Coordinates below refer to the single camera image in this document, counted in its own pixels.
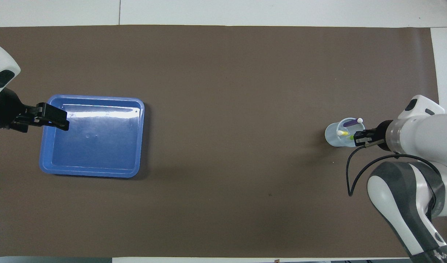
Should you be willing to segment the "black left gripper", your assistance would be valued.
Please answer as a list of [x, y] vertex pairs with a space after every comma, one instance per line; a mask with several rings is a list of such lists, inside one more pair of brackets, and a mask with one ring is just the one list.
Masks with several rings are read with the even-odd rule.
[[[25, 113], [27, 119], [15, 120], [20, 114]], [[38, 103], [36, 106], [25, 105], [14, 91], [3, 88], [0, 92], [0, 129], [13, 129], [26, 133], [29, 126], [48, 126], [68, 130], [67, 112], [48, 103]]]

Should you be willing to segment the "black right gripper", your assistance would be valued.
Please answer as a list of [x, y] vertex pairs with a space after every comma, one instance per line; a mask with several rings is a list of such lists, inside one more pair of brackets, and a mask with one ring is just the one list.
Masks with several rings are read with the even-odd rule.
[[386, 134], [388, 133], [388, 127], [393, 121], [382, 121], [376, 129], [365, 129], [360, 132], [360, 137], [355, 137], [355, 146], [370, 146], [373, 145], [376, 141], [381, 141], [377, 146], [384, 150], [390, 151], [389, 146], [386, 142]]

